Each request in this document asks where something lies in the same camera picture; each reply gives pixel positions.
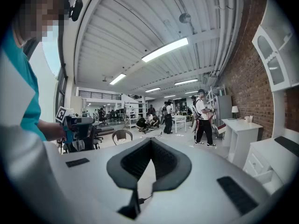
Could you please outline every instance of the ceiling light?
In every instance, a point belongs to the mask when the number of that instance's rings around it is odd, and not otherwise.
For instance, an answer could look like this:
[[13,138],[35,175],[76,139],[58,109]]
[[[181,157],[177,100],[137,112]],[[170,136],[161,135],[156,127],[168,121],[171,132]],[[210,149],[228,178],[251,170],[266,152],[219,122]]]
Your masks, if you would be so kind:
[[159,90],[159,89],[160,89],[160,87],[158,87],[158,88],[154,88],[154,89],[151,89],[151,90],[148,90],[148,91],[146,91],[146,92],[157,91],[157,90]]
[[188,44],[189,44],[188,39],[185,37],[185,38],[179,39],[175,42],[164,45],[164,46],[158,48],[157,50],[154,50],[151,53],[147,54],[146,56],[142,57],[141,59],[145,62],[149,62],[150,60],[155,59],[158,56],[161,56],[169,51],[172,51],[176,48],[179,48],[179,47],[182,47],[182,46],[185,46]]
[[175,84],[175,85],[178,85],[178,84],[185,84],[185,83],[194,82],[194,81],[198,81],[198,79],[181,81],[181,82],[177,82],[177,83],[174,83],[174,84]]
[[185,94],[195,93],[197,91],[186,92]]
[[119,82],[121,79],[123,79],[126,75],[125,74],[120,74],[117,78],[115,78],[113,81],[111,81],[110,84],[115,84],[116,82]]

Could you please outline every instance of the pipe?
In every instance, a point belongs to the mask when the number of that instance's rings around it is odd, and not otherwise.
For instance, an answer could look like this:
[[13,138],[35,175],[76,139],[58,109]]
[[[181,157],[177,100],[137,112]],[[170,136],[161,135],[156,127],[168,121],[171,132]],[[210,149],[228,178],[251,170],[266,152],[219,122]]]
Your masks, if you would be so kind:
[[233,19],[234,19],[234,11],[235,11],[235,0],[228,0],[228,29],[226,32],[226,39],[225,39],[225,47],[223,49],[223,53],[222,53],[222,58],[219,64],[219,68],[218,71],[221,70],[221,67],[223,65],[224,62],[224,58],[227,55],[227,51],[228,51],[228,46],[230,44],[230,35],[232,32],[232,26],[233,26]]
[[219,39],[218,54],[217,54],[217,58],[216,58],[213,75],[215,75],[215,73],[218,70],[220,56],[222,54],[222,47],[223,47],[223,42],[224,42],[225,16],[226,16],[226,7],[225,7],[224,0],[219,0],[219,8],[220,8],[220,39]]
[[226,58],[224,60],[224,63],[222,65],[221,69],[219,69],[219,71],[217,72],[217,75],[220,75],[222,73],[222,71],[224,70],[226,64],[228,63],[228,59],[230,58],[230,55],[233,51],[233,48],[235,46],[235,41],[237,39],[237,35],[238,35],[240,24],[241,24],[243,6],[244,6],[244,0],[236,0],[235,24],[234,24],[233,35],[232,35],[232,38],[231,38],[231,41],[230,41],[230,45],[229,45],[229,48],[228,48]]

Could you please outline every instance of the white dresser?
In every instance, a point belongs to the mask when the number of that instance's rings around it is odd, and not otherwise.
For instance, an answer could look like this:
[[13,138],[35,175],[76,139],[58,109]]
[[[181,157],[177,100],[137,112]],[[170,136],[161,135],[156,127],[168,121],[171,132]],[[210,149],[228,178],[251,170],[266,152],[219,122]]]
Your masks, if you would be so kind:
[[290,182],[299,158],[274,139],[250,144],[243,171],[256,178],[270,193]]
[[262,126],[248,123],[243,119],[223,119],[222,121],[226,124],[223,145],[229,147],[228,161],[242,169],[250,143],[257,141],[258,129]]

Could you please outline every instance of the lampshade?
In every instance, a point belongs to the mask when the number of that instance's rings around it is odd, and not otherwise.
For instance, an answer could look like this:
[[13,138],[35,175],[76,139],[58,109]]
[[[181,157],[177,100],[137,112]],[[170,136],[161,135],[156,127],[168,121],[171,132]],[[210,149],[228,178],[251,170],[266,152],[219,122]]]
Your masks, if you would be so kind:
[[233,106],[232,113],[238,113],[238,112],[239,112],[238,107],[237,106]]

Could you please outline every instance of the person in teal shirt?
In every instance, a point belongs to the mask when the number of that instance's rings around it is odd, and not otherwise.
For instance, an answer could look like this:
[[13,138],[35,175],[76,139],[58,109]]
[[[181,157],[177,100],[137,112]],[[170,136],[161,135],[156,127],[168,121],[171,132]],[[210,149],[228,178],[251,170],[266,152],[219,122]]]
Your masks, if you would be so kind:
[[40,41],[42,35],[47,32],[48,26],[53,25],[53,21],[64,19],[70,4],[68,0],[25,1],[4,35],[1,48],[22,78],[35,91],[21,121],[21,127],[38,134],[43,141],[56,140],[65,137],[65,131],[59,123],[49,123],[39,119],[41,108],[38,103],[37,78],[23,53],[22,46],[32,38]]

